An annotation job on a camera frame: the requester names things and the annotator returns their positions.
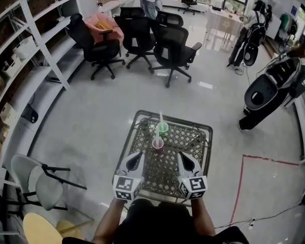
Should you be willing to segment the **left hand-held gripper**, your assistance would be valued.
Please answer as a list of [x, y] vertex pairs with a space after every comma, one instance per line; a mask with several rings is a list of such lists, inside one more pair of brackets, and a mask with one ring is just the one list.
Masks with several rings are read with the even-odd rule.
[[125, 176], [115, 175], [113, 180], [113, 191], [116, 199], [134, 201], [139, 194], [143, 183], [145, 154], [135, 152], [124, 158], [120, 165], [120, 171]]

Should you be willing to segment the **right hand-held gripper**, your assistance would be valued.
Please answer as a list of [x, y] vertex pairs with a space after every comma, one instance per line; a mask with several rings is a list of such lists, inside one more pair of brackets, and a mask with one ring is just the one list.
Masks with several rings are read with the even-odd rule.
[[185, 200], [200, 199], [208, 190], [207, 177], [201, 176], [201, 166], [191, 154], [180, 151], [177, 154], [179, 190]]

